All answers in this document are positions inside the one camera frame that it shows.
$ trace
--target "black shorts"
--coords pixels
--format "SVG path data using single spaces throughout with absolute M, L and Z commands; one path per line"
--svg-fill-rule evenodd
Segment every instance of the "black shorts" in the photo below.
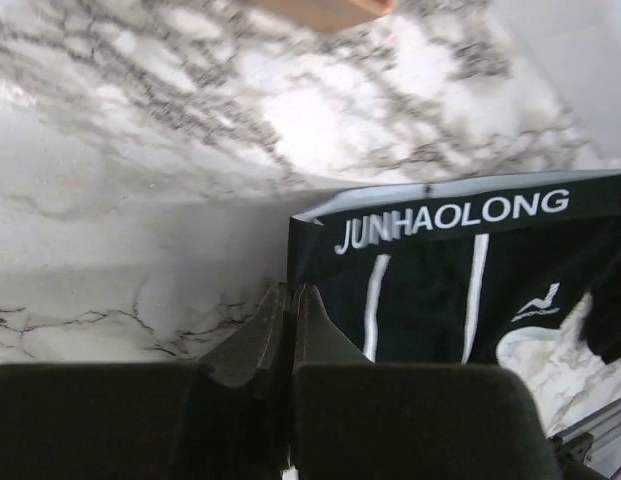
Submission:
M 372 360 L 496 363 L 620 259 L 621 171 L 552 172 L 340 194 L 291 220 L 288 280 Z

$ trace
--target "black robotic gripper on fabric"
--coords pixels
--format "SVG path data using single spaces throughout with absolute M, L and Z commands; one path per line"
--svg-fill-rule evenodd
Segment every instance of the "black robotic gripper on fabric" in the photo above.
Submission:
M 565 467 L 513 373 L 372 364 L 312 286 L 271 287 L 198 362 L 0 366 L 0 480 L 278 480 L 292 465 L 302 480 Z

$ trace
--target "orange object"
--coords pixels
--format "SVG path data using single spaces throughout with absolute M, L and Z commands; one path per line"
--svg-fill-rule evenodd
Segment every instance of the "orange object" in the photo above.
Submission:
M 335 33 L 391 13 L 396 0 L 252 0 L 323 33 Z

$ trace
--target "marble surface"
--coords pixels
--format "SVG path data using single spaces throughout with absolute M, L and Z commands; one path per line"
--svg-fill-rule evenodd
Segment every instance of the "marble surface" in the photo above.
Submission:
M 326 190 L 614 167 L 487 0 L 329 37 L 239 1 L 0 0 L 0 362 L 209 351 Z M 502 358 L 549 433 L 621 395 L 579 318 Z

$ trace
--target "white stripe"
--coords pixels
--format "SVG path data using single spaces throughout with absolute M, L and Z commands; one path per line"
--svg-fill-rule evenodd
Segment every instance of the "white stripe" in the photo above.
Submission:
M 481 286 L 483 284 L 483 271 L 488 256 L 488 243 L 490 235 L 487 233 L 474 237 L 474 253 L 472 255 L 472 272 L 470 273 L 470 286 L 468 287 L 468 300 L 466 306 L 466 328 L 463 341 L 463 356 L 461 363 L 468 363 L 474 337 L 477 333 L 479 321 L 479 302 L 481 301 Z
M 364 317 L 365 341 L 363 354 L 368 360 L 374 362 L 377 357 L 377 342 L 379 326 L 377 325 L 377 307 L 381 294 L 381 280 L 386 274 L 390 255 L 379 255 L 374 261 L 374 268 L 368 280 L 368 294 L 366 296 L 366 313 Z

